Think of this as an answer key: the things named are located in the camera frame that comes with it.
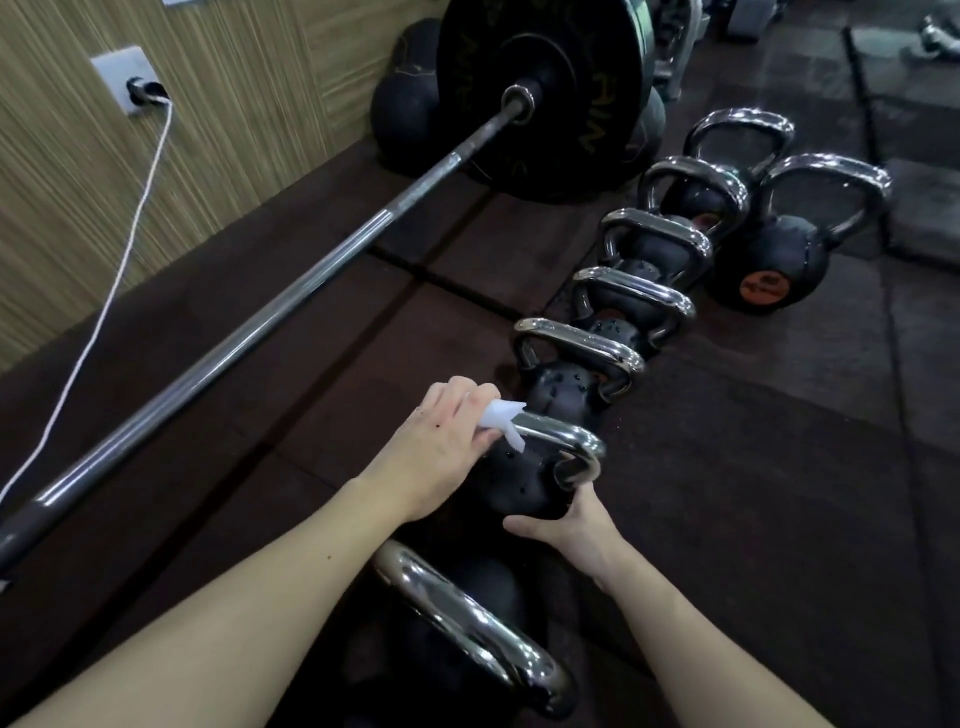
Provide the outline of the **person's right hand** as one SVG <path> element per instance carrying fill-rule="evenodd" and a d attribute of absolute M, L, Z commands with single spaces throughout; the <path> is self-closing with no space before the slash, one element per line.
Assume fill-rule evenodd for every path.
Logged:
<path fill-rule="evenodd" d="M 594 490 L 594 483 L 578 486 L 563 516 L 559 543 L 546 543 L 569 564 L 608 593 L 631 547 L 619 532 Z"/>

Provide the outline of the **person's left hand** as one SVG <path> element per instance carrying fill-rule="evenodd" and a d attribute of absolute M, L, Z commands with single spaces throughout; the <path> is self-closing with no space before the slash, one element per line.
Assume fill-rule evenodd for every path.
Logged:
<path fill-rule="evenodd" d="M 433 383 L 352 483 L 399 524 L 425 518 L 461 486 L 479 460 L 448 459 L 448 422 L 478 425 L 487 405 L 499 398 L 495 384 L 478 384 L 462 375 Z"/>

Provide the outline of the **white wipe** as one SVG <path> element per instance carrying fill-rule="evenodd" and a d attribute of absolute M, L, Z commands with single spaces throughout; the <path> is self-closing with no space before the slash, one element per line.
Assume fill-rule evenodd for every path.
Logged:
<path fill-rule="evenodd" d="M 526 448 L 524 437 L 514 424 L 515 418 L 526 408 L 526 402 L 495 398 L 485 408 L 477 424 L 479 431 L 497 431 L 509 447 L 522 454 Z"/>

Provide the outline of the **black chrome-handled kettlebell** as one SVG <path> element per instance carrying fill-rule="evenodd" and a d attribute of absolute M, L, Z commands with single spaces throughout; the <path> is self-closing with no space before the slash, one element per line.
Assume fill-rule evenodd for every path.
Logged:
<path fill-rule="evenodd" d="M 606 443 L 581 425 L 526 409 L 513 423 L 526 442 L 524 452 L 513 451 L 501 436 L 464 480 L 463 498 L 499 517 L 557 515 L 578 486 L 600 476 Z"/>

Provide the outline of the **person's left forearm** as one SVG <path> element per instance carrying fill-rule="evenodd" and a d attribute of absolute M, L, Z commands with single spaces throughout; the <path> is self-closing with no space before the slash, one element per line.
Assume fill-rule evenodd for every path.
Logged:
<path fill-rule="evenodd" d="M 9 728 L 264 728 L 337 603 L 409 508 L 356 478 Z"/>

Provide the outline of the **person's right forearm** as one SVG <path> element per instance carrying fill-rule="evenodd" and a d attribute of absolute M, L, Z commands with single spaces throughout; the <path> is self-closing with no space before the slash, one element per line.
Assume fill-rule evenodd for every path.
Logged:
<path fill-rule="evenodd" d="M 624 615 L 681 728 L 834 728 L 619 542 L 596 580 Z"/>

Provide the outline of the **steel barbell bar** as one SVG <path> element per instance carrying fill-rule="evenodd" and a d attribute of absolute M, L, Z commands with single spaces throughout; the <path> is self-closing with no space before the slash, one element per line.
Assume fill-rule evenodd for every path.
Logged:
<path fill-rule="evenodd" d="M 0 523 L 0 593 L 6 573 L 56 526 L 97 482 L 198 394 L 270 334 L 310 296 L 338 276 L 426 195 L 465 165 L 509 125 L 521 125 L 542 105 L 543 85 L 531 77 L 505 88 L 501 109 L 393 198 L 336 248 L 210 349 L 165 389 L 123 420 L 44 490 Z"/>

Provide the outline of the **black medicine ball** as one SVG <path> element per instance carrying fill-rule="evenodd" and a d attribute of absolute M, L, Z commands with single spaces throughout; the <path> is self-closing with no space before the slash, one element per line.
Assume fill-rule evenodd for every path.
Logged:
<path fill-rule="evenodd" d="M 442 20 L 426 17 L 402 30 L 390 53 L 390 70 L 435 73 Z"/>
<path fill-rule="evenodd" d="M 420 176 L 444 155 L 446 138 L 435 69 L 402 63 L 378 81 L 369 124 L 384 164 Z"/>
<path fill-rule="evenodd" d="M 632 130 L 622 158 L 629 178 L 641 175 L 654 163 L 663 144 L 665 130 L 665 103 L 654 87 Z"/>

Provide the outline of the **row of black kettlebells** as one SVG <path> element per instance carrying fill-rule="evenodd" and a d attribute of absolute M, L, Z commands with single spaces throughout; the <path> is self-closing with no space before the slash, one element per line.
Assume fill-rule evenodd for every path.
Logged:
<path fill-rule="evenodd" d="M 595 263 L 572 274 L 568 313 L 524 318 L 512 328 L 526 411 L 596 434 L 638 386 L 648 360 L 696 319 L 696 285 L 717 303 L 758 316 L 821 285 L 833 250 L 886 212 L 893 182 L 857 158 L 791 154 L 795 134 L 779 113 L 720 108 L 690 128 L 681 155 L 639 178 L 634 206 L 602 218 Z M 507 535 L 503 518 L 461 491 L 451 515 L 440 518 L 439 536 L 416 537 L 429 554 L 451 547 L 440 564 L 465 584 L 401 544 L 375 556 L 379 576 L 411 611 L 390 634 L 393 656 L 480 708 L 502 713 L 525 705 L 563 720 L 578 689 L 523 634 L 544 607 L 522 583 L 532 547 Z"/>

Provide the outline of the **black weight plate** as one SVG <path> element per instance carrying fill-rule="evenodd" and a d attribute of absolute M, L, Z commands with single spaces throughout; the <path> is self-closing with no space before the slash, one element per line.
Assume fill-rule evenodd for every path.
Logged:
<path fill-rule="evenodd" d="M 449 0 L 437 53 L 440 129 L 459 142 L 516 97 L 533 102 L 473 158 L 512 196 L 611 186 L 652 91 L 646 0 Z"/>

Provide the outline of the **black charger plug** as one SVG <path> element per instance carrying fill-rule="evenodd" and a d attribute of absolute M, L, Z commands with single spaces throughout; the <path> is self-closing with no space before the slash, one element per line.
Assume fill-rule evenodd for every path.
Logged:
<path fill-rule="evenodd" d="M 131 77 L 126 80 L 126 92 L 135 109 L 166 106 L 170 102 L 165 86 L 158 80 Z"/>

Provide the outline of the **grey dumbbell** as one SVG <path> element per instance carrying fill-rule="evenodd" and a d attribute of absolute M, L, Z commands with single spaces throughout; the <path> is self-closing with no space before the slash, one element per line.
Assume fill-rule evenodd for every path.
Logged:
<path fill-rule="evenodd" d="M 919 21 L 917 35 L 918 58 L 960 65 L 960 25 L 953 18 L 928 14 Z"/>

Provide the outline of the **grey gym equipment frame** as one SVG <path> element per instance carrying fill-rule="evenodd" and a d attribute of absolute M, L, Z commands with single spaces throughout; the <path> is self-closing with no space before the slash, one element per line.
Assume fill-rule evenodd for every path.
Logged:
<path fill-rule="evenodd" d="M 678 101 L 682 80 L 702 37 L 705 0 L 654 0 L 654 88 L 663 103 Z"/>

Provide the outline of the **white wall outlet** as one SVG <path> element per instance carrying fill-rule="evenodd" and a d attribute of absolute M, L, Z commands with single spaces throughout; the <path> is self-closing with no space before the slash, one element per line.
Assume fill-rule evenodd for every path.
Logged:
<path fill-rule="evenodd" d="M 126 90 L 126 81 L 132 77 L 142 77 L 150 81 L 159 81 L 160 77 L 144 50 L 137 46 L 128 46 L 121 50 L 99 54 L 90 58 L 90 62 L 99 74 L 111 98 L 117 103 L 125 116 L 135 116 L 146 111 L 152 105 L 134 108 Z"/>

